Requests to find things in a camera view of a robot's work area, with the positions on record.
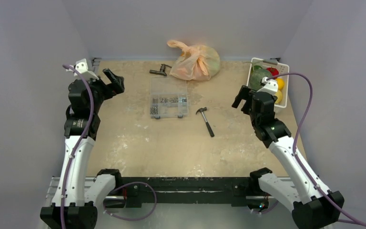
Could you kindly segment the orange plastic bag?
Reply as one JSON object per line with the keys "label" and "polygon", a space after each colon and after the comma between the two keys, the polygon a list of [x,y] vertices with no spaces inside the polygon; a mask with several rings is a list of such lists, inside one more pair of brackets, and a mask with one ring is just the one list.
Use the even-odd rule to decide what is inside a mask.
{"label": "orange plastic bag", "polygon": [[188,46],[175,40],[169,40],[167,45],[182,51],[171,67],[171,76],[186,81],[209,81],[221,69],[220,56],[212,47],[203,44]]}

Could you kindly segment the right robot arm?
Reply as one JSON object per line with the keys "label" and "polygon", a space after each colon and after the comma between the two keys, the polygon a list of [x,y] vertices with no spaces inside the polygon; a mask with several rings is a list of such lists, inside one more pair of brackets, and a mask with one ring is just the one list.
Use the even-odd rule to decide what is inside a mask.
{"label": "right robot arm", "polygon": [[311,169],[294,145],[291,132],[275,117],[273,95],[257,92],[243,85],[232,104],[237,108],[245,101],[242,112],[250,116],[256,137],[279,160],[292,184],[283,182],[270,169],[250,173],[248,188],[274,197],[290,212],[299,229],[321,229],[339,220],[344,197],[333,192]]}

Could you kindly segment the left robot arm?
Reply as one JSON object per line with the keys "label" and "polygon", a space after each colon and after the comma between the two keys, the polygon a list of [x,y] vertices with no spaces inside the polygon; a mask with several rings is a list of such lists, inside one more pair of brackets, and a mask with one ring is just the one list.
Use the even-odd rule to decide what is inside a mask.
{"label": "left robot arm", "polygon": [[90,154],[100,125],[99,109],[105,100],[124,92],[124,78],[110,69],[103,73],[110,80],[76,79],[68,86],[70,105],[64,124],[65,156],[60,182],[48,207],[42,207],[41,220],[50,229],[93,229],[107,194],[123,189],[117,169],[102,169],[93,185],[85,187]]}

